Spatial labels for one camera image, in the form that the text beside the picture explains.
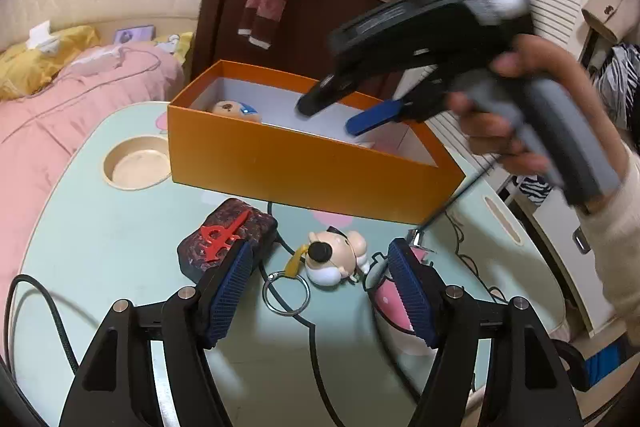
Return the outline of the person right forearm sleeve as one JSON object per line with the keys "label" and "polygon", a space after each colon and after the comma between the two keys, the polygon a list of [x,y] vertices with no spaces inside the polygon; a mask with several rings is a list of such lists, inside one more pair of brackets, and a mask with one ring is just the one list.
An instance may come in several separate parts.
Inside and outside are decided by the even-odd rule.
{"label": "person right forearm sleeve", "polygon": [[627,173],[620,188],[595,212],[577,211],[594,252],[603,296],[624,320],[630,341],[639,344],[640,204],[639,156],[624,145]]}

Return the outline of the person right hand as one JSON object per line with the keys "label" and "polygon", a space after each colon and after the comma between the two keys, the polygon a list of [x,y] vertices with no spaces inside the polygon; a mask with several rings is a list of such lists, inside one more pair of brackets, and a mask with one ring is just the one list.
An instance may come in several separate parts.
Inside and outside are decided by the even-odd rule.
{"label": "person right hand", "polygon": [[548,174],[586,213],[620,191],[629,152],[573,55],[519,35],[510,51],[460,81],[446,106],[473,152],[499,155],[513,174]]}

